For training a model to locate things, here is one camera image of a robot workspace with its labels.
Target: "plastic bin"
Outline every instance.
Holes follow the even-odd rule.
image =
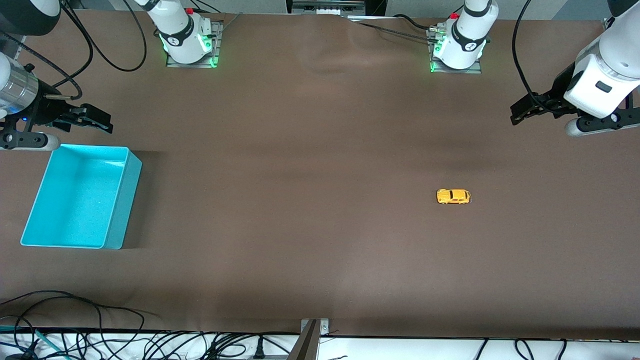
[[[126,147],[61,145],[51,153],[20,243],[120,249],[141,168]]]

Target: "silver cylinder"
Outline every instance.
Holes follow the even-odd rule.
[[[38,93],[38,78],[10,60],[9,79],[0,90],[0,113],[15,114],[31,105]]]

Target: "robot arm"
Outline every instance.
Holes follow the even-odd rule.
[[[487,34],[497,18],[495,0],[466,0],[462,14],[442,24],[444,39],[433,55],[450,68],[469,68],[482,56]]]
[[[166,52],[178,63],[199,61],[212,51],[211,20],[185,12],[180,0],[135,0],[160,32]]]
[[[640,109],[633,107],[632,93],[640,85],[640,3],[610,0],[609,6],[617,16],[556,77],[552,89],[534,93],[534,99],[526,95],[512,105],[513,125],[553,112],[555,118],[578,115],[566,126],[570,136],[640,126]],[[625,108],[618,108],[623,101]]]
[[[0,2],[0,30],[19,35],[44,35],[60,18],[58,0]],[[65,97],[33,74],[34,66],[22,66],[0,53],[0,150],[51,151],[60,146],[57,136],[33,132],[33,126],[55,127],[69,132],[71,125],[113,131],[111,115],[90,105],[67,104]]]

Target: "yellow toy car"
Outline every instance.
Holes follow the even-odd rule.
[[[471,193],[463,189],[440,189],[436,192],[436,198],[440,204],[468,204],[471,202]]]

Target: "brown fabric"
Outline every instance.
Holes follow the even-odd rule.
[[[81,16],[113,61],[138,61],[129,14]],[[295,331],[327,317],[339,334],[638,337],[640,133],[569,138],[569,118],[551,116],[513,127],[525,93],[513,22],[496,23],[483,74],[461,76],[430,73],[420,42],[329,15],[241,15],[218,69],[166,69],[140,18],[142,69],[97,57],[77,78],[114,134],[61,136],[142,160],[126,249],[20,246],[49,155],[0,152],[0,297],[68,290],[149,311],[149,329]],[[531,86],[548,90],[600,31],[524,22]],[[86,56],[68,19],[28,43],[69,72]],[[439,205],[439,188],[474,202]],[[37,324],[97,326],[87,307],[51,305]],[[106,327],[137,326],[109,313]]]

